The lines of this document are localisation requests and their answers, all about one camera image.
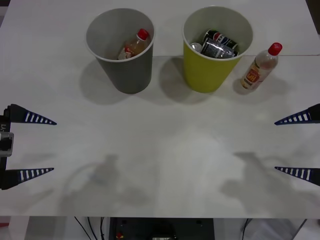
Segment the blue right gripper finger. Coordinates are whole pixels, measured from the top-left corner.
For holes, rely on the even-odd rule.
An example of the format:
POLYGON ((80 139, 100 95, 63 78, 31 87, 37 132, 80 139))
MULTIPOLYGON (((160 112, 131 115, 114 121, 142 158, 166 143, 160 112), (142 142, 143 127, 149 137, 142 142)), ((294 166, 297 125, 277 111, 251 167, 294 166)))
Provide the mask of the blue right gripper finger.
POLYGON ((319 124, 320 104, 313 105, 303 111, 294 113, 276 121, 275 125, 319 124))
POLYGON ((298 167, 284 167, 275 166, 276 170, 283 172, 295 178, 299 178, 306 182, 320 186, 320 169, 319 168, 298 168, 298 167))

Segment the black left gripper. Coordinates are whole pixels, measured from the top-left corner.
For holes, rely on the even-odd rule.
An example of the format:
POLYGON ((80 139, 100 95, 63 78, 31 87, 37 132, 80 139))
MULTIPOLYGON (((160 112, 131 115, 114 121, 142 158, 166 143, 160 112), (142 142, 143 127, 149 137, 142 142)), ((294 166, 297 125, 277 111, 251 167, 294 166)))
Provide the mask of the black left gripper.
MULTIPOLYGON (((0 171, 6 169, 7 157, 11 156, 11 123, 57 125, 57 123, 45 116, 29 111, 17 104, 11 104, 7 108, 8 117, 0 116, 0 171)), ((11 169, 5 170, 0 183, 1 190, 8 190, 19 184, 40 177, 53 171, 54 168, 35 169, 11 169)))

